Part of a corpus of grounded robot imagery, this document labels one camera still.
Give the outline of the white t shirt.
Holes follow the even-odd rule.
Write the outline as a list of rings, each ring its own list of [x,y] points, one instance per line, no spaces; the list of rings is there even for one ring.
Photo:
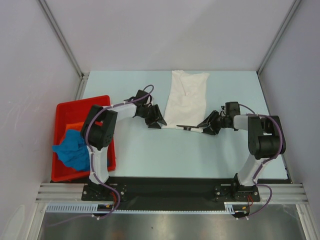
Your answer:
[[[183,70],[171,72],[171,87],[164,120],[166,129],[186,130],[201,133],[197,128],[206,115],[207,80],[206,72],[190,74]]]

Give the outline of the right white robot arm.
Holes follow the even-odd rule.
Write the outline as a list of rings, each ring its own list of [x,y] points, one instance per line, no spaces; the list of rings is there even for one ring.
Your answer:
[[[221,111],[214,110],[197,125],[207,135],[216,136],[221,129],[247,132],[249,156],[235,174],[230,185],[220,184],[214,188],[215,200],[258,201],[258,178],[267,164],[286,151],[282,124],[277,115],[257,114],[253,110],[241,114],[243,104],[226,102]]]

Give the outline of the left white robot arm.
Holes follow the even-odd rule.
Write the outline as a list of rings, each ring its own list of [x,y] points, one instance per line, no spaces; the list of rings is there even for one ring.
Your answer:
[[[117,122],[139,117],[149,129],[161,129],[167,123],[160,108],[153,104],[150,92],[139,89],[135,96],[123,102],[101,106],[93,105],[81,129],[89,154],[89,189],[98,199],[105,200],[114,190],[106,184],[110,175],[108,171],[108,150],[112,143]]]

